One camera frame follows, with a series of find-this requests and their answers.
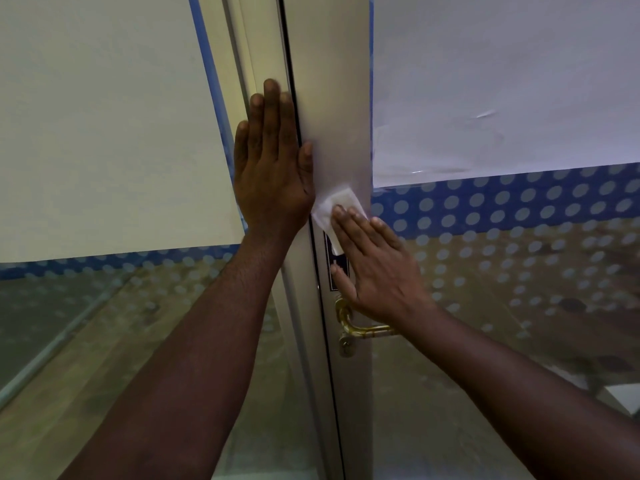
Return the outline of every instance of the door handle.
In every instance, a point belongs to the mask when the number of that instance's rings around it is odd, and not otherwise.
[[[335,301],[335,316],[338,318],[342,330],[349,337],[356,339],[373,339],[376,337],[388,337],[389,335],[396,335],[397,332],[389,325],[375,325],[369,327],[359,327],[351,323],[353,311],[347,300],[339,296]]]

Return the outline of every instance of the black sticker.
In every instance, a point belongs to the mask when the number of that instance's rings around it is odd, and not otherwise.
[[[331,240],[326,233],[324,233],[324,249],[326,251],[326,270],[329,273],[329,288],[331,291],[338,291],[338,287],[333,282],[333,277],[331,275],[331,270],[329,270],[329,266],[332,264],[337,264],[342,268],[342,270],[349,275],[349,261],[347,259],[346,254],[341,254],[340,256],[336,256],[333,254],[333,248],[331,247]]]

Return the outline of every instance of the folded paper towel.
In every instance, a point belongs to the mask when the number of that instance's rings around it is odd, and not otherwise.
[[[366,215],[364,210],[360,204],[360,201],[356,197],[356,194],[353,193],[350,187],[343,187],[338,190],[335,190],[329,197],[320,201],[319,203],[316,201],[316,204],[311,211],[311,215],[316,221],[323,231],[329,236],[329,240],[331,240],[331,246],[333,248],[333,254],[336,256],[340,256],[344,254],[344,251],[340,247],[340,242],[338,242],[338,237],[333,231],[331,227],[331,211],[334,206],[341,205],[345,209],[349,207],[355,207],[358,209],[359,213],[363,216]]]

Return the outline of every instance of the hand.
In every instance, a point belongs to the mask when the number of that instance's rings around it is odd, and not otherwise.
[[[373,320],[402,331],[416,314],[436,304],[422,285],[420,267],[382,220],[368,221],[354,208],[333,208],[332,226],[356,273],[354,285],[340,266],[330,270],[350,305]]]
[[[316,199],[312,145],[298,147],[293,101],[273,79],[236,130],[234,191],[250,233],[293,240]]]

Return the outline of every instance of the finger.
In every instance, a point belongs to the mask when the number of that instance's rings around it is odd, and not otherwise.
[[[307,195],[315,195],[314,186],[314,147],[306,142],[298,151],[298,174]]]
[[[333,208],[333,217],[340,224],[343,231],[349,236],[349,239],[355,243],[362,254],[371,254],[376,245],[370,240],[369,236],[364,233],[360,226],[353,220],[341,206],[337,205]]]
[[[385,238],[382,237],[379,233],[377,233],[375,229],[373,229],[373,227],[370,224],[369,220],[367,220],[366,217],[364,217],[361,213],[359,213],[358,209],[356,209],[354,207],[350,207],[349,208],[349,215],[351,215],[353,220],[356,221],[356,224],[358,224],[360,226],[360,228],[364,231],[364,233],[367,236],[369,236],[370,240],[377,247],[381,248],[381,247],[387,245],[387,242],[385,241]]]
[[[236,129],[236,142],[234,144],[234,174],[236,177],[239,177],[244,171],[248,158],[249,123],[241,121]]]
[[[344,298],[347,298],[348,302],[357,303],[358,292],[356,291],[356,286],[351,282],[342,268],[336,264],[332,264],[331,266],[329,266],[329,270],[331,271],[333,282],[338,287],[338,291],[340,291],[340,294]]]
[[[391,227],[389,227],[382,219],[379,217],[373,217],[371,219],[371,225],[393,249],[398,251],[402,251],[404,249],[404,246],[400,239],[398,239],[398,236],[396,236],[396,233],[393,232]]]
[[[295,168],[298,158],[298,134],[296,133],[296,113],[291,94],[280,94],[280,141],[278,159]]]
[[[249,161],[256,163],[262,154],[262,120],[264,98],[261,94],[251,96],[249,104]]]
[[[278,137],[280,136],[280,86],[273,79],[264,81],[264,128],[262,149],[272,160],[278,159]]]
[[[338,238],[338,242],[340,242],[340,247],[347,255],[347,259],[356,267],[359,259],[362,258],[362,253],[356,243],[349,238],[344,229],[338,224],[338,220],[333,216],[331,217],[331,227],[333,227],[333,231]]]

